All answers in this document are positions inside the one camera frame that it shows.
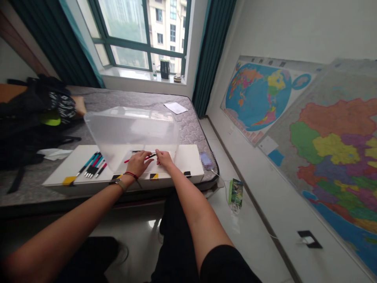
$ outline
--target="gray mattress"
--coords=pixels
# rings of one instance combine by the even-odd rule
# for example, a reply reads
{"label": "gray mattress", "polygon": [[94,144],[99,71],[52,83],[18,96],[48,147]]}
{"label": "gray mattress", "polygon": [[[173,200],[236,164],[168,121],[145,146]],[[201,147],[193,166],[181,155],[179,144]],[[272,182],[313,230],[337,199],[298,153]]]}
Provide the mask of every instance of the gray mattress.
{"label": "gray mattress", "polygon": [[[124,92],[79,86],[69,86],[68,89],[71,91],[72,95],[81,95],[84,97],[88,111],[102,111],[115,106],[126,106],[169,112],[169,110],[164,106],[164,103],[175,101],[188,109],[187,112],[175,116],[181,127],[181,144],[196,144],[199,151],[205,151],[209,156],[211,156],[209,144],[200,126],[194,107],[190,99],[185,96]],[[62,145],[60,146],[62,149],[74,149],[78,145],[95,144],[84,122],[69,129],[65,134],[69,136],[81,137],[82,140],[79,142]],[[1,218],[5,217],[5,211],[3,213],[1,213],[1,211],[6,207],[12,207],[11,211],[14,211],[17,207],[24,206],[31,210],[43,210],[43,212],[48,213],[49,211],[54,211],[54,209],[36,209],[32,205],[49,203],[49,207],[52,207],[54,203],[59,203],[59,205],[62,207],[61,210],[64,210],[64,203],[68,203],[69,200],[73,200],[75,197],[68,197],[59,194],[41,185],[62,162],[63,160],[44,160],[40,164],[27,166],[26,173],[22,179],[22,183],[18,191],[8,195],[6,192],[14,181],[17,171],[0,171]],[[214,171],[218,173],[217,164]],[[216,180],[217,176],[214,173],[211,171],[205,171],[202,182],[197,186],[200,190],[206,190],[212,187]],[[155,197],[159,197],[158,192],[154,192],[152,195],[148,195],[146,192],[143,192],[141,196],[138,196],[137,198],[130,197],[129,200],[127,200],[126,194],[122,199],[123,202],[130,202],[143,201],[144,199],[153,200]],[[72,208],[75,204],[79,203],[80,200],[76,199],[75,201],[71,202],[70,206],[67,206],[67,209]],[[27,215],[27,212],[20,214],[15,213],[15,216],[17,215]]]}

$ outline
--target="wristwatch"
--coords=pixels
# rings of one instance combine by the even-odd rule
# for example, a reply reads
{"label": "wristwatch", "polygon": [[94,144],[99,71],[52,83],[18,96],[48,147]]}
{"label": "wristwatch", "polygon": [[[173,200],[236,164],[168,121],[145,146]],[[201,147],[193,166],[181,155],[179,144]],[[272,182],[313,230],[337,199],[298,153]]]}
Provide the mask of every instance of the wristwatch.
{"label": "wristwatch", "polygon": [[125,192],[127,191],[127,186],[126,186],[126,184],[123,183],[123,181],[122,181],[120,178],[111,180],[110,183],[109,183],[109,185],[113,185],[113,184],[118,184],[118,185],[120,185],[120,187],[121,187],[122,190],[123,190],[123,193],[125,193]]}

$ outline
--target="floor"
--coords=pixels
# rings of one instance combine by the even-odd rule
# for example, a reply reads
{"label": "floor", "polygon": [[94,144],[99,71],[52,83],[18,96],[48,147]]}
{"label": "floor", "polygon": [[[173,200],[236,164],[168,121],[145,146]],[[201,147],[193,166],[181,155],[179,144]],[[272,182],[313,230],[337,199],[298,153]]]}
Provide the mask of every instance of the floor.
{"label": "floor", "polygon": [[[254,273],[264,283],[292,283],[293,280],[247,193],[243,194],[242,208],[237,215],[228,206],[229,181],[232,178],[237,179],[238,176],[209,121],[204,119],[200,122],[224,180],[218,181],[218,186],[222,188],[209,198],[221,224]],[[129,257],[123,264],[113,264],[106,271],[110,283],[142,283],[150,280],[162,243],[158,232],[162,215],[163,204],[114,209],[93,231],[91,236],[113,236],[130,249]],[[17,249],[58,217],[20,219],[3,224],[0,227],[0,257],[3,258]]]}

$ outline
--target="pen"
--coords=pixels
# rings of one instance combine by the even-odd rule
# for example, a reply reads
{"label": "pen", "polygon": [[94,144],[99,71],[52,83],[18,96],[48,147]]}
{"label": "pen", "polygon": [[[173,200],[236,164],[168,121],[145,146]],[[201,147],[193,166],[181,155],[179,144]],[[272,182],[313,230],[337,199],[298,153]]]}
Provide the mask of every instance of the pen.
{"label": "pen", "polygon": [[148,160],[149,158],[152,158],[153,156],[156,156],[157,154],[152,154],[152,155],[150,155],[150,156],[148,156],[146,159],[144,159],[144,161],[145,160]]}
{"label": "pen", "polygon": [[94,170],[93,170],[93,173],[90,174],[90,177],[89,178],[93,178],[93,176],[97,173],[97,171],[101,168],[102,164],[105,162],[105,159],[102,158],[101,161],[99,161],[97,163],[97,165],[95,166]]}
{"label": "pen", "polygon": [[94,157],[92,163],[89,165],[89,167],[85,171],[85,177],[88,177],[88,173],[92,170],[92,167],[93,167],[94,163],[96,163],[98,161],[98,159],[99,159],[100,156],[101,156],[101,153],[98,152],[98,154]]}
{"label": "pen", "polygon": [[103,156],[99,156],[97,160],[94,162],[92,167],[88,170],[87,178],[91,178],[93,176],[93,173],[96,171],[97,165],[102,161]]}
{"label": "pen", "polygon": [[105,169],[107,166],[107,163],[105,163],[105,165],[103,165],[103,167],[101,168],[101,170],[97,173],[97,175],[95,176],[96,178],[98,178],[99,175],[101,175],[103,169]]}
{"label": "pen", "polygon": [[76,174],[76,177],[79,176],[84,170],[85,168],[89,165],[89,163],[95,158],[95,156],[98,154],[98,152],[96,152],[95,154],[93,154],[93,156],[89,159],[89,161],[80,169],[80,171]]}

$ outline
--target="transparent plastic box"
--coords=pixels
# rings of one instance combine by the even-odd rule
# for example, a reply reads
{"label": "transparent plastic box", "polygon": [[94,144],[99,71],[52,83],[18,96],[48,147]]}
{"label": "transparent plastic box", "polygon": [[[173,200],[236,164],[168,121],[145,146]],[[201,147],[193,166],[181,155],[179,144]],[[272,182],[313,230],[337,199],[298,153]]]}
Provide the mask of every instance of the transparent plastic box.
{"label": "transparent plastic box", "polygon": [[[132,151],[168,151],[175,160],[179,146],[179,125],[171,113],[129,107],[114,107],[102,112],[88,112],[84,116],[95,143],[114,173],[124,173],[125,160]],[[162,172],[152,162],[146,173]]]}

